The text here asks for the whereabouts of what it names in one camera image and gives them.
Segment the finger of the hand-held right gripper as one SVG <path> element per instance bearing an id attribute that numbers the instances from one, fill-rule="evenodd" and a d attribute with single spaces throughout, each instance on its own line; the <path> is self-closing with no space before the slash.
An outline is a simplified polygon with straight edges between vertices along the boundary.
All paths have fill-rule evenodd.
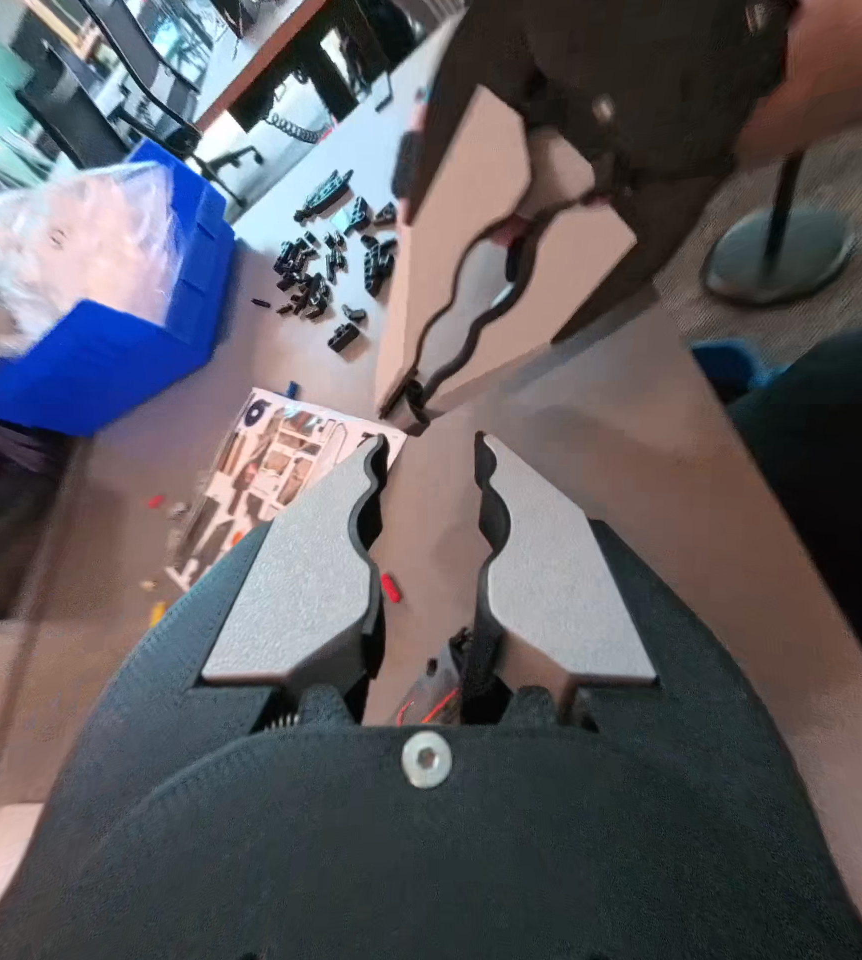
<path id="1" fill-rule="evenodd" d="M 635 244 L 609 203 L 559 210 L 527 237 L 509 293 L 471 322 L 455 357 L 428 377 L 423 396 L 464 399 L 544 352 Z"/>
<path id="2" fill-rule="evenodd" d="M 411 222 L 399 234 L 375 368 L 378 416 L 403 383 L 413 378 L 423 387 L 453 359 L 471 322 L 512 288 L 514 282 L 495 305 L 454 323 L 449 313 L 475 248 L 520 206 L 531 206 L 524 246 L 559 210 L 595 202 L 593 185 L 590 164 L 570 143 L 553 133 L 531 144 L 517 112 L 484 87 L 474 92 L 422 203 L 411 201 Z M 465 398 L 423 397 L 424 409 L 441 417 L 503 375 Z"/>

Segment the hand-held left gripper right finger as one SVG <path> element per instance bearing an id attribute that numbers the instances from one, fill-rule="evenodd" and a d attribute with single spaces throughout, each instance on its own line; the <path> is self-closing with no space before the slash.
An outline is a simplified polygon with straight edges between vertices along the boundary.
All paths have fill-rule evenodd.
<path id="1" fill-rule="evenodd" d="M 497 437 L 474 438 L 478 529 L 488 552 L 473 617 L 473 722 L 523 689 L 565 717 L 584 688 L 656 686 L 591 520 Z"/>

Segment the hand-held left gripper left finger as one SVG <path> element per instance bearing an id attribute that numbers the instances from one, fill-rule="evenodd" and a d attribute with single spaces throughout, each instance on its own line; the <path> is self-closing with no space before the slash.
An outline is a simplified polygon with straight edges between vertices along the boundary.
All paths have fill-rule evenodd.
<path id="1" fill-rule="evenodd" d="M 210 686 L 352 690 L 385 650 L 380 573 L 389 441 L 377 434 L 270 522 L 202 680 Z"/>

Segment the grey pointed lego panel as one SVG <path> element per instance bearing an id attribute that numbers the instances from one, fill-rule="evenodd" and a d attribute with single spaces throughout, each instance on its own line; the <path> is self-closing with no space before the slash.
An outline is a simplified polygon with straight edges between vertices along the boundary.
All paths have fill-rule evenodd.
<path id="1" fill-rule="evenodd" d="M 494 699 L 497 641 L 483 630 L 461 628 L 419 670 L 391 715 L 396 727 L 485 725 L 499 714 Z"/>

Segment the lego sticker sheet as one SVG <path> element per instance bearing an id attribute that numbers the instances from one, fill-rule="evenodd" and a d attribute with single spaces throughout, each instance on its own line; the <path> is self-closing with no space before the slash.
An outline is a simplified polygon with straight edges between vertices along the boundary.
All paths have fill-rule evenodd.
<path id="1" fill-rule="evenodd" d="M 225 436 L 169 549 L 166 573 L 191 589 L 252 529 L 272 522 L 295 498 L 377 435 L 391 465 L 403 431 L 334 409 L 254 389 Z"/>

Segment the pile of black lego pieces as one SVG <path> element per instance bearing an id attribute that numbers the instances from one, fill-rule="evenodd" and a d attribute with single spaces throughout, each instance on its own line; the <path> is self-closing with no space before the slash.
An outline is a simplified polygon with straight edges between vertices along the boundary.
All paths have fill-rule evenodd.
<path id="1" fill-rule="evenodd" d="M 270 192 L 238 222 L 246 300 L 262 339 L 351 363 L 367 354 L 399 254 L 397 207 L 369 200 L 351 170 L 314 191 Z"/>

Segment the blue shoe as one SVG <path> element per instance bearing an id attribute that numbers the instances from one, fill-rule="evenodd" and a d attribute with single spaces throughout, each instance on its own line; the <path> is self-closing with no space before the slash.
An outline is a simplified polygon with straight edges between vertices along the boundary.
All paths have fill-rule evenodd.
<path id="1" fill-rule="evenodd" d="M 740 339 L 696 342 L 690 352 L 725 407 L 767 387 L 790 367 L 790 364 L 770 365 L 751 343 Z"/>

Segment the black pole stand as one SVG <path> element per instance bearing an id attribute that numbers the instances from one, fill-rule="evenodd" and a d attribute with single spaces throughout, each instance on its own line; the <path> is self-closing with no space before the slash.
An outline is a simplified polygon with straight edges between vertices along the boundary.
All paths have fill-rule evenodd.
<path id="1" fill-rule="evenodd" d="M 736 222 L 712 246 L 701 281 L 733 306 L 771 308 L 820 294 L 845 270 L 856 233 L 843 214 L 796 202 L 805 153 L 785 157 L 770 208 Z"/>

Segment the wood-edged desk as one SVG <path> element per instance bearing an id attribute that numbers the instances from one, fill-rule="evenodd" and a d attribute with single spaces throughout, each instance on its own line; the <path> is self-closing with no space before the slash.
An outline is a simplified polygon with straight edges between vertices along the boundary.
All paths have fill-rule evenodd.
<path id="1" fill-rule="evenodd" d="M 227 29 L 214 43 L 200 84 L 194 123 L 206 131 L 230 114 L 244 131 L 269 111 L 271 94 L 293 73 L 311 84 L 329 115 L 344 120 L 357 105 L 324 41 L 351 43 L 365 79 L 399 66 L 461 2 L 264 2 L 244 36 Z"/>

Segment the blue plastic bin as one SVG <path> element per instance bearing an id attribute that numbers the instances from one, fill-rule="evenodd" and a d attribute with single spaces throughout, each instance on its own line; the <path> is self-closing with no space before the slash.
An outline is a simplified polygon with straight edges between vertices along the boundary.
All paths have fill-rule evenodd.
<path id="1" fill-rule="evenodd" d="M 83 301 L 27 354 L 0 360 L 0 421 L 91 436 L 213 355 L 235 246 L 225 198 L 149 139 L 127 161 L 155 162 L 173 175 L 182 262 L 164 324 Z"/>

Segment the clear plastic bag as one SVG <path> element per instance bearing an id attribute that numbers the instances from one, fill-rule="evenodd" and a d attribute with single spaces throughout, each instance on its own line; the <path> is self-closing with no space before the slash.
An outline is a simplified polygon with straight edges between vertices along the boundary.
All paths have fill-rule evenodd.
<path id="1" fill-rule="evenodd" d="M 155 161 L 0 193 L 0 358 L 26 354 L 85 301 L 164 325 L 185 246 L 176 198 Z"/>

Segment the black swivel chair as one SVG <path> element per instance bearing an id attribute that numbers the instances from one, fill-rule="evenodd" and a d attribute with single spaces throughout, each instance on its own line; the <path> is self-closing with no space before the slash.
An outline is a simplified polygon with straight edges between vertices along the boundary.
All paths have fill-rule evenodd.
<path id="1" fill-rule="evenodd" d="M 125 69 L 118 101 L 103 111 L 50 46 L 44 64 L 16 93 L 17 101 L 79 170 L 123 162 L 133 149 L 122 135 L 128 129 L 179 161 L 196 162 L 206 181 L 244 209 L 245 199 L 227 185 L 221 171 L 239 168 L 248 155 L 263 164 L 262 154 L 246 145 L 202 159 L 197 154 L 202 132 L 193 120 L 198 87 L 167 63 L 124 1 L 82 6 Z"/>

